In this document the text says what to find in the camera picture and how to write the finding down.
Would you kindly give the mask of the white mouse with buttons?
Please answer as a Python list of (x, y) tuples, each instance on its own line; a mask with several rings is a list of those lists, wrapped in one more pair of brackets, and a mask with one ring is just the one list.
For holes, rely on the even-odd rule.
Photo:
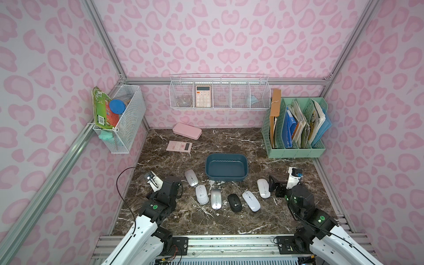
[(209, 202), (208, 192), (205, 185), (197, 185), (195, 188), (195, 194), (200, 205), (205, 205)]

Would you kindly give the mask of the silver computer mouse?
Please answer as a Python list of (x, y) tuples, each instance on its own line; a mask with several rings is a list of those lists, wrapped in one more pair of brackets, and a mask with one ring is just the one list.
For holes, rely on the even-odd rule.
[(212, 189), (210, 194), (212, 209), (219, 210), (222, 207), (221, 189)]

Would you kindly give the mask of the teal storage box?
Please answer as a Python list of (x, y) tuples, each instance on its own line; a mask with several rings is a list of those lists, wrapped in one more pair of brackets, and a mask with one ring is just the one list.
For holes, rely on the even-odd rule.
[(213, 153), (206, 158), (205, 174), (212, 181), (242, 182), (248, 172), (248, 160), (242, 154)]

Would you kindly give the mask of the black computer mouse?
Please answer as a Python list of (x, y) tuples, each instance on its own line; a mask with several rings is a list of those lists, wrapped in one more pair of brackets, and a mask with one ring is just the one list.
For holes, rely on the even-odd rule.
[(238, 197), (237, 194), (233, 193), (233, 194), (228, 195), (227, 200), (229, 202), (230, 209), (234, 213), (238, 213), (238, 212), (242, 211), (242, 203), (241, 203), (240, 198)]

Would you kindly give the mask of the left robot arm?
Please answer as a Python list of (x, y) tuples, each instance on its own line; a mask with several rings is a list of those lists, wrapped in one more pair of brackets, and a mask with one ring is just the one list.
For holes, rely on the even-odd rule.
[(166, 177), (162, 187), (148, 195), (132, 227), (103, 264), (149, 265), (159, 257), (169, 262), (180, 255), (181, 248), (173, 243), (172, 232), (161, 224), (175, 210), (182, 191), (179, 178)]

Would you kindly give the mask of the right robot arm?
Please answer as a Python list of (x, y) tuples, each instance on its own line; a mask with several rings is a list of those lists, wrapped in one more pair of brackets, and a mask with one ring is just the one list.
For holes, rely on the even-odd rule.
[(301, 224), (293, 236), (275, 238), (282, 254), (312, 254), (328, 265), (380, 265), (327, 212), (315, 205), (314, 195), (301, 183), (287, 185), (269, 176), (269, 191), (283, 198), (294, 220)]

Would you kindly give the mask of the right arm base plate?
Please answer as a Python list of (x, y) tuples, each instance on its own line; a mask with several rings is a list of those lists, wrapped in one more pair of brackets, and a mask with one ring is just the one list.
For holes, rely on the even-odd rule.
[(280, 235), (273, 239), (280, 255), (311, 255), (309, 247), (306, 247), (300, 238), (294, 235)]

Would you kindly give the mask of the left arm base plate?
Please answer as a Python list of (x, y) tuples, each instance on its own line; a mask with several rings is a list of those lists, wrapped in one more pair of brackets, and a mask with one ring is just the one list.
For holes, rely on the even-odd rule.
[(160, 256), (186, 256), (188, 252), (188, 237), (169, 237), (165, 240)]

